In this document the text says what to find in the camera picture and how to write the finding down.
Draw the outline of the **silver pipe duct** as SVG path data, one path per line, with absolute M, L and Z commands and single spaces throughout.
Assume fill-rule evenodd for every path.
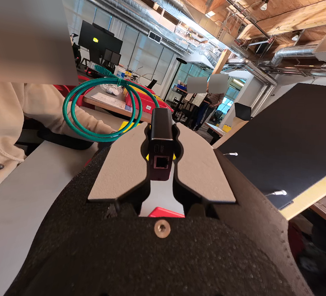
M 272 67 L 278 66 L 282 62 L 283 58 L 314 57 L 313 51 L 316 47 L 317 44 L 281 48 L 276 51 L 269 65 Z

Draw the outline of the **printed paper sheet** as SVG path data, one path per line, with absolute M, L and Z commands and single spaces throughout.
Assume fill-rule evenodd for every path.
M 103 93 L 96 93 L 95 95 L 92 96 L 93 99 L 105 103 L 107 105 L 110 105 L 112 107 L 116 107 L 119 109 L 125 109 L 126 103 L 124 101 L 121 101 L 119 99 L 113 98 L 109 95 L 103 94 Z

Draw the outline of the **grey table with wooden edge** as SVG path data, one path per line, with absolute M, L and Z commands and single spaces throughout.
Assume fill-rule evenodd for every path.
M 109 97 L 117 101 L 108 104 L 105 101 Z M 83 101 L 128 118 L 130 118 L 132 115 L 132 111 L 129 111 L 131 108 L 126 106 L 125 95 L 123 93 L 119 94 L 118 96 L 108 94 L 100 86 L 96 86 L 86 93 L 83 97 Z

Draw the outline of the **black board with pale edge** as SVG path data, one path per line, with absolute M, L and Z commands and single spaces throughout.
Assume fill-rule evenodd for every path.
M 238 131 L 216 143 L 287 219 L 325 196 L 325 86 L 297 83 Z

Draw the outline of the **black laptop screen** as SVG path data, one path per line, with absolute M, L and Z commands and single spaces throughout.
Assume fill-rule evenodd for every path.
M 235 117 L 239 118 L 243 121 L 250 121 L 251 120 L 251 107 L 243 105 L 241 103 L 235 102 L 234 103 L 234 110 L 235 110 Z

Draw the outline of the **yellow storage bin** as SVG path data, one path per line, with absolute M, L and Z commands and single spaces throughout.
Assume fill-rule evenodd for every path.
M 130 129 L 133 128 L 134 123 L 132 123 L 127 129 L 125 129 L 124 127 L 126 127 L 127 124 L 128 124 L 128 121 L 123 121 L 122 124 L 121 124 L 121 126 L 120 126 L 120 128 L 118 130 L 119 131 L 122 130 L 123 132 L 126 132 L 126 131 L 128 131 L 128 130 L 130 130 Z M 149 154 L 146 156 L 146 160 L 149 161 Z

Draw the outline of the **person's left forearm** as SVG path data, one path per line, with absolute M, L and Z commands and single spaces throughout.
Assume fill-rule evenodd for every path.
M 40 121 L 53 133 L 78 138 L 78 134 L 74 132 L 64 120 L 62 113 L 63 102 L 64 98 L 61 97 L 58 105 L 49 106 L 47 113 L 43 114 L 43 119 Z M 116 132 L 116 130 L 106 125 L 102 120 L 95 119 L 92 115 L 78 106 L 75 107 L 75 115 L 79 123 L 92 133 L 108 135 Z

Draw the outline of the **black ethernet adapter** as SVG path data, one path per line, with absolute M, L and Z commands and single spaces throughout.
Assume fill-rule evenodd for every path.
M 169 180 L 174 156 L 172 112 L 167 108 L 154 108 L 149 135 L 150 180 Z

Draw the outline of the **wooden post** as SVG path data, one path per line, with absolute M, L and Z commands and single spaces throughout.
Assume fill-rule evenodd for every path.
M 214 74 L 220 74 L 224 65 L 226 64 L 229 56 L 231 54 L 231 50 L 229 49 L 224 49 L 223 52 L 221 53 L 218 61 L 217 61 L 217 64 L 215 65 L 215 68 L 212 72 L 212 75 Z

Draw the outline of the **person's beige hoodie torso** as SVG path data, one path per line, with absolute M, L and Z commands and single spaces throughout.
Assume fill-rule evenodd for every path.
M 53 133 L 77 138 L 63 119 L 64 97 L 48 84 L 0 84 L 0 182 L 22 162 L 25 151 L 15 146 L 24 123 L 24 117 L 35 119 Z

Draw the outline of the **row of red storage bins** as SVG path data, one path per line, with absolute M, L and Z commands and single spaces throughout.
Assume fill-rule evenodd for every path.
M 152 114 L 152 111 L 156 107 L 156 104 L 154 103 L 152 98 L 147 93 L 145 93 L 145 91 L 143 91 L 140 88 L 140 86 L 142 88 L 146 89 L 147 91 L 149 91 L 149 93 L 151 93 L 153 95 L 153 97 L 156 98 L 157 103 L 159 104 L 160 108 L 169 109 L 170 112 L 173 113 L 173 109 L 168 104 L 166 104 L 159 96 L 157 96 L 153 90 L 151 90 L 148 87 L 145 87 L 143 85 L 140 85 L 138 83 L 135 83 L 135 86 L 133 86 L 132 88 L 137 92 L 137 94 L 139 95 L 139 97 L 141 99 L 143 112 Z M 125 96 L 125 105 L 130 108 L 129 111 L 132 111 L 131 110 L 131 107 L 132 107 L 131 96 L 126 88 L 124 88 L 124 96 Z M 133 94 L 133 96 L 134 96 L 136 109 L 139 110 L 138 100 L 134 94 Z

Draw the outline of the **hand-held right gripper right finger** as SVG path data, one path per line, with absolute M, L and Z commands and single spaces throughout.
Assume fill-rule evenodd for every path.
M 209 203 L 235 203 L 236 199 L 212 146 L 200 135 L 176 123 L 174 180 L 193 195 Z

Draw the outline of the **wooden side table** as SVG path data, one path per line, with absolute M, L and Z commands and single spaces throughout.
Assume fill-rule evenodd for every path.
M 208 128 L 207 133 L 212 136 L 212 140 L 210 142 L 211 146 L 216 143 L 220 138 L 226 135 L 226 132 L 220 129 L 219 127 L 209 124 L 207 122 L 205 122 L 204 124 Z

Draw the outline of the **large black wall screen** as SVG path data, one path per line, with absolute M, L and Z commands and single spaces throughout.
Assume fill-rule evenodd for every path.
M 85 20 L 82 21 L 79 33 L 80 46 L 88 50 L 96 50 L 100 56 L 104 56 L 106 49 L 120 54 L 122 44 L 123 41 L 111 35 L 110 32 L 104 32 Z

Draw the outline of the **large red storage bin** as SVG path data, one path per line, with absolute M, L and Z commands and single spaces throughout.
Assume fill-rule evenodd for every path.
M 148 217 L 152 218 L 159 218 L 159 217 L 164 217 L 164 218 L 185 218 L 184 214 L 174 212 L 172 210 L 168 210 L 162 207 L 156 207 L 154 210 L 151 211 L 151 213 L 148 215 Z

